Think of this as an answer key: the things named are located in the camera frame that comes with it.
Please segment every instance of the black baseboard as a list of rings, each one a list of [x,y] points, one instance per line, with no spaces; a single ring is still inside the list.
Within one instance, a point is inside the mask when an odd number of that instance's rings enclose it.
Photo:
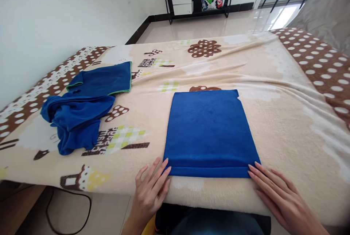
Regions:
[[[249,11],[253,8],[254,3],[243,3],[243,4],[236,4],[231,5],[230,12],[239,12],[239,11]],[[205,13],[195,13],[195,14],[185,14],[185,15],[173,15],[172,18],[174,20],[176,19],[187,19],[187,18],[194,18],[194,17],[201,17],[201,16],[209,16],[209,15],[216,15],[216,14],[223,14],[224,10],[212,10]],[[141,26],[137,29],[137,31],[131,36],[131,38],[127,41],[125,45],[129,44],[135,44],[141,35],[145,32],[148,25],[151,22],[160,22],[164,20],[169,20],[169,17],[167,14],[158,14],[158,15],[151,15],[148,16],[147,19],[141,24]]]

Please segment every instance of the crumpled blue towel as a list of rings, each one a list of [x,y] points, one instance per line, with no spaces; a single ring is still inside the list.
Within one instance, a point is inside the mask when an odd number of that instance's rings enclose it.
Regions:
[[[113,96],[85,97],[71,92],[48,97],[40,113],[57,127],[59,153],[69,155],[82,147],[91,150],[97,144],[100,118],[108,113],[114,100]]]
[[[131,62],[79,72],[67,86],[76,96],[113,95],[130,88]]]
[[[249,178],[260,163],[237,90],[175,93],[164,159],[170,175]]]

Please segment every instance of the bed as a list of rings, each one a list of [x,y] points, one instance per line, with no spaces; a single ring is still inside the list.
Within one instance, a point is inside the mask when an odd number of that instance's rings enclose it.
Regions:
[[[82,70],[132,61],[132,88],[101,119],[91,151],[58,153],[40,116]],[[86,47],[0,114],[0,179],[132,195],[134,177],[163,157],[174,92],[237,89],[261,162],[287,175],[323,224],[350,212],[350,61],[310,33]],[[166,202],[270,215],[250,179],[172,177]]]

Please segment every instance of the brown flower print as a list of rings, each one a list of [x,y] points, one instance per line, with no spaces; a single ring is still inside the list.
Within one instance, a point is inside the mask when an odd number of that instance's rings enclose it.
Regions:
[[[209,57],[213,56],[214,53],[221,52],[220,49],[221,45],[216,44],[216,41],[208,41],[208,40],[200,40],[197,44],[191,45],[191,47],[188,49],[189,53],[192,53],[192,57],[199,58],[199,57]]]
[[[148,54],[148,56],[153,56],[153,55],[156,55],[158,53],[162,53],[163,51],[160,51],[160,50],[153,50],[151,53],[144,53],[144,54]]]
[[[206,86],[193,86],[190,89],[190,92],[200,92],[200,91],[216,91],[221,90],[218,87],[206,87]]]

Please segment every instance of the folded blue towel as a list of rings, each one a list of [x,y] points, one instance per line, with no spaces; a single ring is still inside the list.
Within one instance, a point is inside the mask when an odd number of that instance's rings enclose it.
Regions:
[[[249,178],[260,163],[237,90],[175,93],[164,159],[170,175]]]
[[[67,86],[76,96],[106,96],[129,92],[131,62],[78,73]]]
[[[40,113],[57,127],[59,153],[68,155],[82,147],[91,150],[97,144],[100,118],[108,113],[114,100],[113,96],[85,97],[71,92],[62,97],[50,96]]]

